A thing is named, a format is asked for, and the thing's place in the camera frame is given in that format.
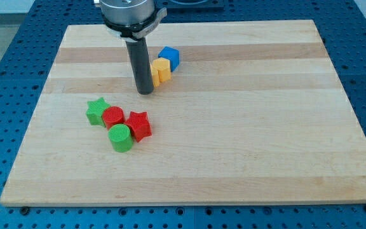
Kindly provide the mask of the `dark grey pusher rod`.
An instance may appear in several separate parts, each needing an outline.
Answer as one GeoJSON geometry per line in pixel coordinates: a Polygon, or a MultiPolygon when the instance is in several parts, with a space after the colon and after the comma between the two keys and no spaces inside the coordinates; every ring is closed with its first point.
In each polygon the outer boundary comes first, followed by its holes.
{"type": "Polygon", "coordinates": [[[137,91],[141,95],[149,95],[154,91],[152,73],[149,62],[149,53],[146,39],[126,42],[130,63],[137,91]]]}

